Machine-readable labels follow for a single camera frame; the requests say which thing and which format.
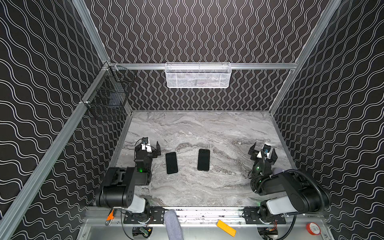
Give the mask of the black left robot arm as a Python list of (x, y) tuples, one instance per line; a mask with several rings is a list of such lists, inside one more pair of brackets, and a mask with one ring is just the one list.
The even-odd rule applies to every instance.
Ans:
[(152, 146), (148, 138), (140, 139), (135, 146), (135, 166), (108, 169), (96, 194), (96, 206), (143, 214), (148, 206), (147, 200), (135, 195), (135, 187), (150, 184), (153, 159), (161, 154), (159, 143)]

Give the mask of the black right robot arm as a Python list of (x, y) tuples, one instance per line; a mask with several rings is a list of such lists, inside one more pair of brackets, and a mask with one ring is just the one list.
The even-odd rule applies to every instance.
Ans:
[(272, 146), (264, 144), (258, 151), (253, 144), (248, 154), (254, 161), (248, 174), (251, 190), (260, 196), (285, 193), (282, 197), (262, 201), (251, 214), (257, 221), (271, 224), (285, 214), (319, 214), (330, 205), (330, 194), (308, 174), (297, 169), (272, 168), (278, 159)]

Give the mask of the blue phone black screen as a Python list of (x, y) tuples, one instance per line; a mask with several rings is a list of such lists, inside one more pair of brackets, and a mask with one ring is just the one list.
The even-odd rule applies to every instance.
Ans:
[(176, 152), (166, 154), (166, 167), (168, 175), (176, 174), (179, 172)]

